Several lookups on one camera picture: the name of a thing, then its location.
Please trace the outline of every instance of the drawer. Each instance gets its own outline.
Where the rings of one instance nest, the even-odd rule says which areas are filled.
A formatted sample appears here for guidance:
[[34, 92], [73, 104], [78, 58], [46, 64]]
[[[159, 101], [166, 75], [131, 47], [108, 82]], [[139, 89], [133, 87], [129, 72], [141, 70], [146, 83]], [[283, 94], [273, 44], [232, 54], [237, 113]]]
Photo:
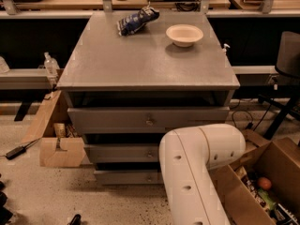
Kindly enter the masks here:
[[228, 107], [68, 109], [71, 121], [80, 134], [165, 132], [170, 128], [223, 123], [228, 112]]
[[158, 162], [158, 144], [86, 144], [90, 162]]
[[98, 164], [94, 176], [101, 185], [163, 184], [159, 163], [156, 162]]

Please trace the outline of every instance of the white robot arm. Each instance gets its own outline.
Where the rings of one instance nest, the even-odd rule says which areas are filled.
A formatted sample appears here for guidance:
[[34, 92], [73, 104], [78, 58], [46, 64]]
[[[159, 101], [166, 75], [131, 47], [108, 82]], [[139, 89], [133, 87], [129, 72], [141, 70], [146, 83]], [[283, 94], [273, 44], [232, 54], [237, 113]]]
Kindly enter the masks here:
[[164, 135], [159, 161], [174, 225], [230, 224], [208, 170], [237, 160], [245, 148], [242, 133], [226, 124]]

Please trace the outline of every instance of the cardboard piece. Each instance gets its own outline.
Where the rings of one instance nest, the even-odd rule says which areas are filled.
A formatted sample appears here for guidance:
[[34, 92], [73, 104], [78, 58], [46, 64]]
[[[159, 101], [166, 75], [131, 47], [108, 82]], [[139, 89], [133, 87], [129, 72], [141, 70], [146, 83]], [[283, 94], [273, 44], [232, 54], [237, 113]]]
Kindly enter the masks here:
[[267, 141], [247, 130], [246, 153], [233, 164], [213, 172], [217, 194], [237, 225], [276, 224], [261, 208], [235, 171], [243, 165], [272, 181], [269, 194], [300, 219], [300, 147], [289, 138]]
[[85, 156], [82, 138], [43, 138], [40, 144], [39, 165], [44, 167], [79, 167]]
[[82, 138], [62, 138], [60, 146], [66, 151], [56, 150], [54, 123], [69, 123], [68, 105], [61, 91], [46, 95], [40, 104], [22, 143], [39, 141], [40, 166], [78, 167], [86, 157]]

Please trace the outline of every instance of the speckled floor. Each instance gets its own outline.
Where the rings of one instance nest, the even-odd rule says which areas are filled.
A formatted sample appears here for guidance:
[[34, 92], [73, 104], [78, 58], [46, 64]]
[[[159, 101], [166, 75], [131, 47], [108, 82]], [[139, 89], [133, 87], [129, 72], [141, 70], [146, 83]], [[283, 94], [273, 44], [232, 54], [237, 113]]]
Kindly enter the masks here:
[[[33, 104], [23, 121], [14, 122], [18, 107], [17, 103], [0, 104], [0, 155], [20, 144], [38, 104]], [[231, 107], [227, 123], [244, 129], [252, 119], [255, 127], [268, 105], [236, 100]], [[264, 133], [275, 114], [271, 109], [256, 130]], [[289, 117], [274, 139], [290, 137], [298, 143], [299, 128], [300, 122]], [[38, 154], [37, 143], [11, 161], [0, 157], [6, 208], [14, 214], [10, 224], [67, 225], [76, 214], [82, 215], [82, 225], [172, 224], [164, 186], [102, 187], [93, 175], [94, 167], [44, 168], [38, 164]]]

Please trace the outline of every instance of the black chair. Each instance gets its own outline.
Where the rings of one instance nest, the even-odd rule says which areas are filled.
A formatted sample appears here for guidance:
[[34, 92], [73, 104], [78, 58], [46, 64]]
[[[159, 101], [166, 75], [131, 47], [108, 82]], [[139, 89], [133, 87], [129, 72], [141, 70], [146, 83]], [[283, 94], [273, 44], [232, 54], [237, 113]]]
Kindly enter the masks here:
[[[300, 34], [293, 32], [282, 33], [275, 69], [280, 75], [296, 80], [298, 83], [300, 82]], [[274, 122], [263, 135], [265, 139], [270, 140], [273, 137], [287, 114], [290, 114], [295, 119], [300, 120], [300, 113], [295, 109], [296, 106], [299, 106], [299, 84], [296, 86], [297, 88], [292, 91], [293, 93], [286, 105], [275, 102], [273, 99], [268, 97], [259, 97], [259, 101], [267, 101], [280, 108], [280, 112], [276, 116]]]

